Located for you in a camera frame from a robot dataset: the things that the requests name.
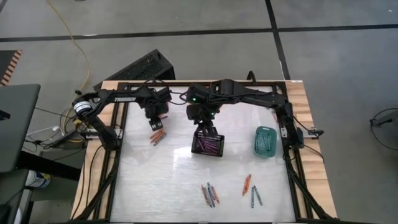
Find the yellow cable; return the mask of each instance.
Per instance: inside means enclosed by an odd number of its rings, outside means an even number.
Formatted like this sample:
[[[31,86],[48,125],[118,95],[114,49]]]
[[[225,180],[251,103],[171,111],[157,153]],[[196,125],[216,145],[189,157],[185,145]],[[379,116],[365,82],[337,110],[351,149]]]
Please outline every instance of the yellow cable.
[[[76,47],[80,50],[80,52],[84,55],[84,57],[85,57],[86,64],[87,64],[87,76],[86,76],[85,81],[83,82],[83,84],[82,84],[81,87],[79,88],[79,90],[81,91],[81,90],[86,86],[87,81],[88,81],[88,79],[89,79],[89,77],[90,77],[90,75],[91,75],[91,73],[90,73],[90,63],[88,62],[86,53],[85,53],[85,52],[83,51],[83,49],[75,42],[75,39],[73,38],[72,32],[70,31],[70,29],[69,29],[69,27],[68,27],[68,24],[65,22],[65,20],[63,20],[61,14],[57,11],[57,9],[56,9],[56,8],[54,7],[54,5],[52,4],[52,0],[47,0],[47,2],[48,2],[48,4],[51,6],[51,8],[54,10],[54,12],[57,13],[58,17],[61,19],[61,21],[62,21],[63,25],[65,26],[65,28],[67,28],[68,33],[69,33],[69,36],[70,36],[70,39],[72,40],[72,43],[74,44],[74,46],[76,46]],[[65,115],[65,118],[63,119],[63,127],[61,127],[61,128],[64,130],[64,132],[66,132],[66,128],[67,128],[67,127],[66,127],[66,125],[67,125],[67,116],[69,115],[69,112],[70,112],[70,109],[67,111],[67,113],[66,113],[66,115]],[[71,139],[71,140],[69,140],[69,141],[70,141],[70,142],[82,142],[83,140],[72,140],[72,139]]]

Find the gray floor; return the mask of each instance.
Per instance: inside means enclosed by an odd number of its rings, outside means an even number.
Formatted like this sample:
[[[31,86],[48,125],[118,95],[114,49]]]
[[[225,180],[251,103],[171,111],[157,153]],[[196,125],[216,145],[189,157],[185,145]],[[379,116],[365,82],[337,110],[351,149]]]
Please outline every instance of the gray floor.
[[[270,27],[264,1],[55,0],[74,34]],[[272,1],[279,27],[398,24],[394,1]],[[67,35],[44,0],[8,0],[0,13],[0,37]],[[344,220],[396,223],[398,152],[371,136],[369,119],[398,104],[398,30],[280,34],[290,76],[304,80],[312,115],[324,129],[322,153],[338,216]],[[272,34],[194,35],[80,40],[92,78],[87,91],[127,64],[159,49],[178,79],[282,79]],[[70,41],[6,42],[21,49],[11,85],[42,85],[38,106],[61,112],[85,77],[83,56]],[[30,130],[58,123],[36,111]],[[396,124],[377,134],[398,147]],[[70,200],[41,202],[31,223],[65,221]]]

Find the wooden table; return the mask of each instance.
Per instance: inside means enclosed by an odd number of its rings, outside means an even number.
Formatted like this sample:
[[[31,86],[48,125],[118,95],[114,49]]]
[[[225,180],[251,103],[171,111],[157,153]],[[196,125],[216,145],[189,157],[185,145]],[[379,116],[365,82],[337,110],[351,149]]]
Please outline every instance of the wooden table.
[[[211,80],[200,80],[196,82],[211,82]],[[275,80],[261,80],[262,82],[275,82]],[[137,81],[137,80],[124,80],[120,82],[129,82],[129,83],[140,83],[142,81]],[[181,81],[181,80],[175,80],[175,81],[167,81],[167,82],[186,82],[187,85],[189,85],[190,81]],[[289,81],[280,81],[280,82],[285,82],[286,87],[287,87],[287,94],[289,97],[289,101],[293,104],[293,111],[295,117],[306,127],[311,128],[314,127],[313,125],[313,119],[311,116],[311,111],[310,107],[308,104],[307,100],[307,95],[305,94],[305,89],[304,89],[304,84],[302,81],[294,81],[294,80],[289,80]],[[104,81],[102,88],[107,89],[107,90],[116,90],[118,88],[119,81]],[[113,113],[113,104],[108,105],[107,107],[104,108],[102,113],[99,115],[99,118],[104,122],[106,125],[110,125],[111,118],[112,118],[112,113]],[[118,110],[118,116],[117,116],[117,122],[116,124],[120,123],[121,120],[121,113],[122,110]],[[314,139],[305,139],[305,144],[309,147],[312,147],[316,149],[318,152],[320,152],[320,146],[318,143],[318,140]],[[79,198],[81,196],[81,188],[83,187],[83,195],[81,198],[80,206],[77,209],[76,216],[78,216],[85,208],[86,205],[86,198],[88,195],[88,201],[92,199],[92,197],[95,195],[98,189],[98,184],[100,182],[100,175],[101,175],[101,170],[103,166],[103,161],[104,161],[104,150],[99,150],[94,162],[93,162],[93,168],[91,171],[91,182],[90,182],[90,191],[88,192],[88,176],[90,173],[90,164],[93,160],[93,155],[97,148],[101,145],[100,140],[92,140],[88,143],[88,147],[86,150],[86,156],[85,156],[85,169],[82,171],[82,173],[85,173],[85,181],[83,182],[83,175],[80,176],[80,181],[78,188],[76,190],[76,197],[75,197],[75,202],[73,204],[73,209],[72,213],[76,210],[76,207],[78,206]],[[315,153],[309,151],[308,149],[304,148],[300,150],[300,156],[302,160],[302,165],[304,169],[304,174],[305,174],[305,179],[307,181],[307,188],[310,191],[310,193],[314,196],[316,201],[323,207],[323,209],[331,216],[336,217],[336,211],[335,211],[335,206],[333,203],[333,199],[331,197],[331,192],[329,188],[329,183],[328,183],[328,177],[326,176],[326,170],[325,166],[323,165],[322,159],[319,155],[316,155]],[[306,211],[305,211],[305,206],[304,206],[304,199],[301,194],[301,191],[297,189],[297,196],[298,196],[298,202],[300,205],[300,213],[301,217],[305,218],[306,217]],[[101,208],[99,211],[99,218],[105,218],[105,210],[106,210],[106,204],[108,201],[108,194],[109,194],[109,188],[108,190],[104,193],[103,199],[101,201]]]

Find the white table surface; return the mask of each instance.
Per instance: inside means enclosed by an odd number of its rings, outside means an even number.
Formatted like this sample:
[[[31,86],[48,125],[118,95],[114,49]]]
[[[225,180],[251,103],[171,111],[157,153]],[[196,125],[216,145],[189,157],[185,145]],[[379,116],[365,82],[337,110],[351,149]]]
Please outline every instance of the white table surface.
[[[187,87],[171,87],[184,92]],[[271,91],[269,87],[258,87]],[[178,95],[173,102],[182,103]],[[163,120],[167,136],[151,146],[153,134],[144,110],[130,103],[114,195],[112,222],[293,222],[289,189],[279,128],[272,110],[245,103],[224,105],[214,125],[225,136],[223,157],[191,153],[196,126],[187,119],[185,105],[169,104]],[[254,133],[258,126],[278,132],[275,157],[256,157]],[[251,174],[249,192],[242,190]],[[210,208],[201,184],[214,185],[220,204]],[[256,185],[264,203],[255,198],[251,208],[251,187]]]

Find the green basket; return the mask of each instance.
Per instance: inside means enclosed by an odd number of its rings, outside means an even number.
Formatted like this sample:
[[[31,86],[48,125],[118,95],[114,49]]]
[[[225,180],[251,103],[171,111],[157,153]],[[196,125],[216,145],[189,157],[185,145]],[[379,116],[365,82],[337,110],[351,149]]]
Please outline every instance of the green basket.
[[[273,128],[260,126],[254,138],[254,154],[262,158],[274,157],[276,152],[276,131]]]

